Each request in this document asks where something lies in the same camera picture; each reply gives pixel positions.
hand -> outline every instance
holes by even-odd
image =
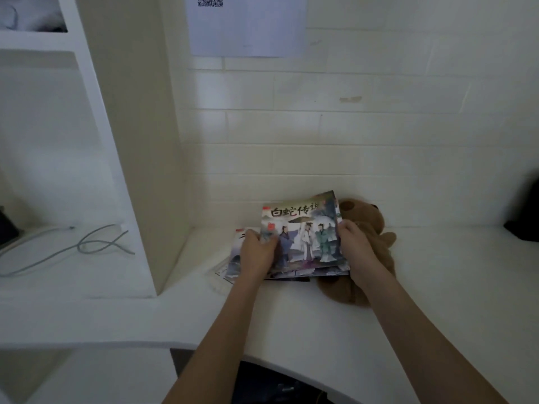
[[[241,261],[240,277],[248,278],[248,280],[260,284],[273,263],[275,248],[278,243],[279,237],[274,235],[268,242],[261,244],[260,235],[248,229],[239,253]]]
[[[367,236],[350,220],[343,220],[337,227],[341,237],[341,251],[350,264],[350,277],[364,289],[364,273],[381,266]]]

teddy bear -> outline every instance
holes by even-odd
[[[393,232],[382,234],[385,226],[382,213],[374,204],[346,198],[339,202],[341,216],[353,221],[365,234],[374,254],[385,268],[395,276],[395,264],[391,257],[390,246],[397,239]],[[369,306],[367,295],[347,276],[325,276],[318,278],[318,286],[329,298],[341,303]]]

person's left arm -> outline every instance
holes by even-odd
[[[261,244],[248,230],[240,252],[241,273],[225,305],[163,404],[230,403],[258,289],[279,237]]]

white paper sheet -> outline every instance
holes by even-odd
[[[185,0],[185,9],[192,55],[286,57],[305,49],[307,0]]]

cable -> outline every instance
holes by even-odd
[[[112,241],[104,241],[104,240],[87,240],[86,238],[88,238],[90,235],[96,233],[97,231],[100,231],[102,229],[105,229],[105,228],[108,228],[108,227],[114,227],[116,226],[117,224],[109,224],[109,225],[104,225],[98,229],[95,229],[91,232],[89,232],[88,234],[86,234],[84,237],[82,237],[80,239],[80,241],[78,243],[76,243],[75,245],[71,245],[70,247],[67,247],[67,248],[64,248],[64,249],[61,249],[59,251],[56,251],[55,253],[49,255],[48,257],[46,258],[43,258],[42,260],[39,260],[37,262],[34,262],[33,264],[30,264],[30,265],[27,265],[23,268],[19,268],[15,271],[12,271],[12,272],[9,272],[7,274],[0,274],[0,278],[10,278],[10,277],[14,277],[14,276],[17,276],[18,274],[20,274],[21,272],[24,272],[24,271],[27,271],[33,267],[36,267],[37,265],[41,265],[43,264],[43,262],[46,262],[48,261],[49,259],[51,258],[54,258],[55,256],[57,255],[60,255],[60,254],[63,254],[64,252],[66,251],[69,251],[73,248],[76,248],[77,251],[81,254],[85,254],[85,255],[93,255],[93,254],[97,254],[101,251],[104,251],[105,249],[107,249],[108,247],[111,247],[111,246],[115,246],[117,247],[118,249],[120,249],[121,251],[124,251],[126,254],[129,254],[129,255],[135,255],[135,253],[127,248],[125,248],[124,246],[122,245],[119,245],[117,244],[117,241],[123,237],[124,235],[126,235],[129,230],[127,231],[124,231],[123,233],[121,233],[120,235],[118,235],[115,239],[113,239]],[[4,251],[1,251],[0,252],[0,258],[2,258],[5,254],[7,254],[9,251],[12,251],[14,250],[15,248],[18,248],[20,245],[22,244],[25,244],[29,241],[32,241],[34,239],[36,239],[37,237],[41,237],[42,235],[44,234],[48,234],[50,232],[54,232],[54,231],[58,231],[58,230],[63,230],[64,228],[51,228],[51,229],[48,229],[48,230],[45,230],[45,231],[42,231],[36,235],[33,235],[31,237],[27,237],[27,238],[23,238],[20,242],[16,243],[14,246],[4,250]],[[93,250],[93,251],[87,251],[83,248],[84,245],[87,245],[87,244],[106,244],[104,247],[101,247],[99,249],[96,249],[96,250]]]

